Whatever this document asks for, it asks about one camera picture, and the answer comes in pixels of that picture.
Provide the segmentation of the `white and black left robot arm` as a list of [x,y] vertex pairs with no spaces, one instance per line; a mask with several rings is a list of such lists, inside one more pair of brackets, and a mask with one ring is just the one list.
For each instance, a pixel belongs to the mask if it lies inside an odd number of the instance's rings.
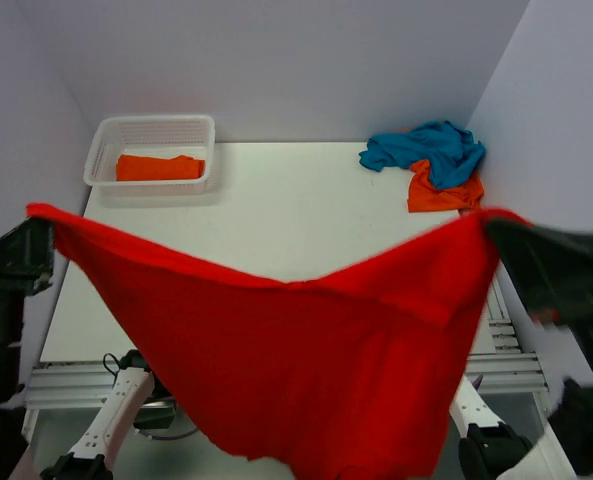
[[171,375],[130,351],[119,361],[113,389],[86,432],[54,465],[37,472],[22,432],[26,411],[5,404],[23,388],[25,299],[50,287],[53,266],[50,222],[30,218],[0,238],[0,479],[110,479],[142,405],[167,394]]

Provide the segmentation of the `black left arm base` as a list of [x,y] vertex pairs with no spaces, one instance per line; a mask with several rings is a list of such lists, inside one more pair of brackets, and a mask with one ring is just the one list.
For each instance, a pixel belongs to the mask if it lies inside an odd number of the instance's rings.
[[164,386],[156,386],[152,395],[141,406],[133,426],[138,430],[163,430],[173,423],[176,417],[176,401]]

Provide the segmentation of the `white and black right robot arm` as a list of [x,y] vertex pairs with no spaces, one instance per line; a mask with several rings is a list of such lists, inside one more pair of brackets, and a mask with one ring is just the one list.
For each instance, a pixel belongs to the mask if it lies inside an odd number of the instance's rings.
[[[496,217],[491,236],[531,319],[569,330],[593,373],[593,232]],[[467,479],[593,479],[593,386],[565,378],[536,443],[520,436],[462,379],[450,407]]]

